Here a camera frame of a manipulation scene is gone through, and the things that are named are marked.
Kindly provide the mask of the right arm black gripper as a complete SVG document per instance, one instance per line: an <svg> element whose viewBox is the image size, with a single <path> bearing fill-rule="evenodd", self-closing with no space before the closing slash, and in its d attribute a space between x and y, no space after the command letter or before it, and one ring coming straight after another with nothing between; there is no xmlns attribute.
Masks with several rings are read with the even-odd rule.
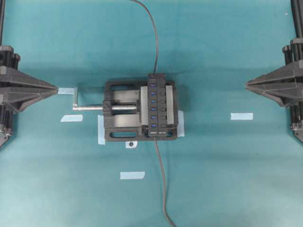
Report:
<svg viewBox="0 0 303 227"><path fill-rule="evenodd" d="M294 38L282 48L287 65L270 73L261 75L245 84L246 90L275 101L280 107L291 107L303 100L303 96L290 95L277 90L250 88L253 85L296 82L303 77L303 39Z"/></svg>

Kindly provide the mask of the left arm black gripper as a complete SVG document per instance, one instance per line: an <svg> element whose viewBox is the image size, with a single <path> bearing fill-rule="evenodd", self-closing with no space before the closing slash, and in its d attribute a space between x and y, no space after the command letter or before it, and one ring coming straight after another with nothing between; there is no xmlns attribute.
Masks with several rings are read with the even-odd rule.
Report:
<svg viewBox="0 0 303 227"><path fill-rule="evenodd" d="M42 89L1 89L1 111L10 110L14 113L20 113L30 105L58 93L58 88L56 86L19 71L19 61L20 55L14 53L14 48L12 46L0 46L0 65L9 67L0 69L0 82L4 83L7 87Z"/></svg>

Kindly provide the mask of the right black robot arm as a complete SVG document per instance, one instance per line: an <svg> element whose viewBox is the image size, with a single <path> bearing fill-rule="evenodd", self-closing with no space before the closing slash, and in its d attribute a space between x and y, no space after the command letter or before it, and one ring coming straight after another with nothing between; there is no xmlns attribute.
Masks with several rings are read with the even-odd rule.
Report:
<svg viewBox="0 0 303 227"><path fill-rule="evenodd" d="M255 94L290 109L290 128L303 141L303 39L295 38L283 47L285 66L261 75L245 84Z"/></svg>

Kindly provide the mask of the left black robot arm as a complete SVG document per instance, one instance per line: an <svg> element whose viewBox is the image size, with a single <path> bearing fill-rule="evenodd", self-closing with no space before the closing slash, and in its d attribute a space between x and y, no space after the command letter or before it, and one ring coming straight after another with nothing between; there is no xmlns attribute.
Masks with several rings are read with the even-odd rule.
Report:
<svg viewBox="0 0 303 227"><path fill-rule="evenodd" d="M20 55L0 47L0 145L12 136L13 114L58 93L58 88L18 70Z"/></svg>

